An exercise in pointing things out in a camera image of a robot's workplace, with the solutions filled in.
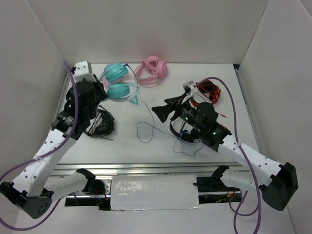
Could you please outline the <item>teal cat ear headphones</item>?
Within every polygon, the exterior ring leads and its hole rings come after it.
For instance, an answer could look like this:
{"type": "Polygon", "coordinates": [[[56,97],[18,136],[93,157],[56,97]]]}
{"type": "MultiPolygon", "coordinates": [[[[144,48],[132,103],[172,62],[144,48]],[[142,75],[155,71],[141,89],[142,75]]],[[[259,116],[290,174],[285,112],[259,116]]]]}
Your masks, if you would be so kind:
{"type": "Polygon", "coordinates": [[[119,62],[105,66],[99,80],[107,88],[108,98],[115,102],[128,102],[132,105],[139,106],[139,85],[132,82],[124,82],[122,78],[132,72],[129,64],[119,62]]]}

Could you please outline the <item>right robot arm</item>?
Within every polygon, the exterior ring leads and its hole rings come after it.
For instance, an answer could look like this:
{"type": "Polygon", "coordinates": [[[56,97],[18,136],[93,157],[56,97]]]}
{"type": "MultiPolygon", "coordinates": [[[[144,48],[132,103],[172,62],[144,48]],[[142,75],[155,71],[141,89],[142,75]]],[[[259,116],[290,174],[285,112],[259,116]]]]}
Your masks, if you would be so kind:
{"type": "Polygon", "coordinates": [[[216,152],[231,157],[244,167],[252,167],[254,174],[244,174],[229,166],[219,166],[212,177],[212,185],[218,191],[226,187],[245,191],[260,191],[262,199],[273,209],[282,211],[298,189],[295,167],[290,163],[281,164],[260,154],[217,122],[214,107],[202,102],[197,107],[183,102],[184,96],[166,99],[165,106],[152,107],[152,111],[165,123],[169,114],[171,120],[182,119],[192,127],[191,135],[216,152]]]}

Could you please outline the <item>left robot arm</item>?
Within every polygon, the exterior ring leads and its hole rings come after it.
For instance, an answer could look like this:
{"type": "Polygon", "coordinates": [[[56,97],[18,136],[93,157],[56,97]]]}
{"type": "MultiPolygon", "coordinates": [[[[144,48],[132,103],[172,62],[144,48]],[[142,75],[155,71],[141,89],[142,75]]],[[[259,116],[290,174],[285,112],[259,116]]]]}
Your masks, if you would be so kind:
{"type": "Polygon", "coordinates": [[[66,152],[89,128],[98,105],[107,97],[103,84],[93,74],[76,82],[67,92],[64,109],[52,123],[37,155],[13,181],[1,183],[1,194],[33,219],[42,217],[53,202],[73,192],[91,194],[96,188],[96,177],[84,168],[55,182],[47,180],[66,152]]]}

